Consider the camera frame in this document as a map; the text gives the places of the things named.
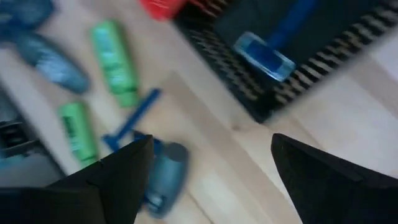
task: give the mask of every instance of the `bottle cap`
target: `bottle cap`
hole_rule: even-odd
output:
[[[132,91],[116,94],[115,96],[122,107],[135,106],[138,103],[137,95]]]

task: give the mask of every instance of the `light wood surface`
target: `light wood surface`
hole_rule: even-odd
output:
[[[136,223],[300,223],[271,156],[274,133],[398,177],[396,30],[259,125],[173,25],[151,20],[136,0],[59,1],[58,12],[39,30],[87,71],[92,86],[83,96],[47,83],[12,49],[0,49],[2,85],[67,174],[79,166],[57,119],[58,106],[85,101],[98,139],[133,110],[122,110],[106,89],[88,39],[88,29],[107,17],[126,28],[142,94],[153,87],[164,91],[139,129],[186,145],[192,159],[187,185],[170,215],[153,220],[142,212]],[[102,156],[110,153],[101,141],[98,147]]]

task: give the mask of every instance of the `green bottle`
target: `green bottle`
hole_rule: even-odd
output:
[[[109,90],[120,106],[136,105],[139,101],[137,74],[121,28],[113,20],[100,22],[91,29],[91,41]]]
[[[72,154],[86,167],[97,161],[97,148],[83,103],[62,105],[58,115],[63,121]]]

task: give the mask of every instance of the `red object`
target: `red object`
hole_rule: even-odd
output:
[[[144,9],[158,21],[171,19],[187,0],[140,0]]]

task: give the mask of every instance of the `black basket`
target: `black basket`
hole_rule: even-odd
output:
[[[275,111],[307,92],[314,84],[398,22],[398,9],[394,4],[380,3],[310,57],[306,63],[297,65],[297,69],[286,81],[276,83],[269,90],[258,73],[214,32],[216,18],[228,8],[229,2],[225,2],[218,13],[188,3],[177,14],[174,22],[227,89],[258,123],[263,123]]]

